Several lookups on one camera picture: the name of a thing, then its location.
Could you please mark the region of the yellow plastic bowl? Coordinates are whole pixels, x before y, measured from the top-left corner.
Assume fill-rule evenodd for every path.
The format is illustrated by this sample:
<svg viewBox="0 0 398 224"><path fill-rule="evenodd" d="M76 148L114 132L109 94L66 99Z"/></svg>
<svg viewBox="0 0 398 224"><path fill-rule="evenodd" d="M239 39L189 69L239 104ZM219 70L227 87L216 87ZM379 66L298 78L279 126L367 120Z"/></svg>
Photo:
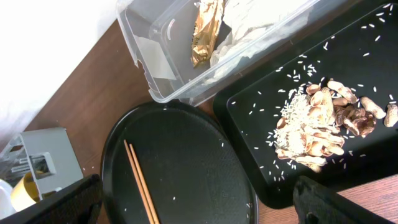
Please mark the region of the yellow plastic bowl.
<svg viewBox="0 0 398 224"><path fill-rule="evenodd" d="M20 212L40 201L39 191L32 173L26 173L11 193L11 203L15 211Z"/></svg>

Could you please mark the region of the light blue plastic cup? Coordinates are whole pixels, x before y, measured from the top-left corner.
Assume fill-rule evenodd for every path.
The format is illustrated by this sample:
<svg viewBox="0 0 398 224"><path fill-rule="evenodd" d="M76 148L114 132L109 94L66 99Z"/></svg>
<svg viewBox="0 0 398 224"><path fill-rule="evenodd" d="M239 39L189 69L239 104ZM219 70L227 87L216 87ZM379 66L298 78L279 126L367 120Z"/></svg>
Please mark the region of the light blue plastic cup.
<svg viewBox="0 0 398 224"><path fill-rule="evenodd" d="M4 180L0 180L0 219L13 215L16 211L11 203L12 187Z"/></svg>

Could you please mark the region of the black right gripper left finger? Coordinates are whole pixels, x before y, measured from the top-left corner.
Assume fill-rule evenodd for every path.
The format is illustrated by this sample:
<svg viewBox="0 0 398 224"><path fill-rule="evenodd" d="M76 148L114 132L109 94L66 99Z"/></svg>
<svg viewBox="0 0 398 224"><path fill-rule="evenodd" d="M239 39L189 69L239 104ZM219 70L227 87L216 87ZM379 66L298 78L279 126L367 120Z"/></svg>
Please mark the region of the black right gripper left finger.
<svg viewBox="0 0 398 224"><path fill-rule="evenodd" d="M91 174L40 202L1 220L1 224L96 224L103 202L103 183Z"/></svg>

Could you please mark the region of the food scraps pile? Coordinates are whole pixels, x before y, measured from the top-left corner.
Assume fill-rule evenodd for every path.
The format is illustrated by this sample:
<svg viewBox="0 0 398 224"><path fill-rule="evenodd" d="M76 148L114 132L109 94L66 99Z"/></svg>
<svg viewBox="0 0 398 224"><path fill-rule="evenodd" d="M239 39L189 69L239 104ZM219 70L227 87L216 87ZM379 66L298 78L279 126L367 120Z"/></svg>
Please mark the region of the food scraps pile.
<svg viewBox="0 0 398 224"><path fill-rule="evenodd" d="M320 172L327 157L342 156L349 138L367 137L381 120L385 127L397 124L397 102L386 107L333 79L325 86L306 83L288 92L267 144L290 165L302 164Z"/></svg>

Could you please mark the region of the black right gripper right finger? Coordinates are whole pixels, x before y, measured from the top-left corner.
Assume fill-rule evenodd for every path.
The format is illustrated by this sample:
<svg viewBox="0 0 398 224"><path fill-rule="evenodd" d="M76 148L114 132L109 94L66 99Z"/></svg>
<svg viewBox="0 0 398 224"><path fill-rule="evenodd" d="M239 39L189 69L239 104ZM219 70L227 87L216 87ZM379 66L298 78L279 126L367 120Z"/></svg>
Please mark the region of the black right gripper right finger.
<svg viewBox="0 0 398 224"><path fill-rule="evenodd" d="M305 176L299 177L295 183L293 204L298 222L304 224L390 223Z"/></svg>

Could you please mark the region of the wooden chopstick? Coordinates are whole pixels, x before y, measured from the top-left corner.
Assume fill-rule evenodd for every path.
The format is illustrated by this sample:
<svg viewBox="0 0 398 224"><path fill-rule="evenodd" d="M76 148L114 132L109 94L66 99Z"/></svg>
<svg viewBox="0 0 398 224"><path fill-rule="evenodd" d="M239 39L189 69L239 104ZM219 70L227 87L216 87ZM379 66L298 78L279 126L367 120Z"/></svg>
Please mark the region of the wooden chopstick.
<svg viewBox="0 0 398 224"><path fill-rule="evenodd" d="M141 184L141 180L140 180L140 178L139 178L139 174L138 174L138 172L137 172L135 163L134 163L134 161L133 161L133 158L132 158L132 155L131 155L131 152L130 152L130 149L129 149L129 146L128 146L126 140L124 140L124 147L125 147L125 150L126 150L126 153L127 153L127 157L128 157L128 159L129 159L129 163L130 163L131 169L132 169L132 171L133 171L134 179L135 179L135 181L136 181L136 184L137 184L137 187L138 187L138 190L139 190L139 193L140 193L142 202L143 202L143 204L144 204L144 208L145 208L145 210L146 210L146 214L147 214L147 217L148 217L148 219L149 219L149 222L150 222L150 224L155 224L154 218L153 218L153 216L152 216L151 209L150 209L150 207L149 207L149 204L148 204L148 202L147 202L146 195L145 195L145 193L144 193L144 189L142 188L142 184Z"/></svg>
<svg viewBox="0 0 398 224"><path fill-rule="evenodd" d="M130 149L130 152L131 152L133 161L134 161L134 163L135 163L137 172L138 172L138 174L139 174L139 178L140 178L140 180L141 180L142 188L144 189L144 193L145 193L145 195L146 195L147 202L148 202L149 207L150 207L150 209L151 209L152 216L153 216L153 218L154 218L155 224L160 224L159 218L158 218L158 216L157 216L157 212L156 212L156 210L155 210L154 203L153 203L153 201L152 201L152 197L151 197L150 192L149 192L149 188L148 188L148 186L147 186L147 184L146 184L146 180L145 180L145 178L144 178L144 174L143 174L143 172L142 172L142 169L141 169L141 167L140 167L139 161L138 161L138 159L137 159L135 150L134 150L132 144L129 144L128 146L129 146L129 149Z"/></svg>

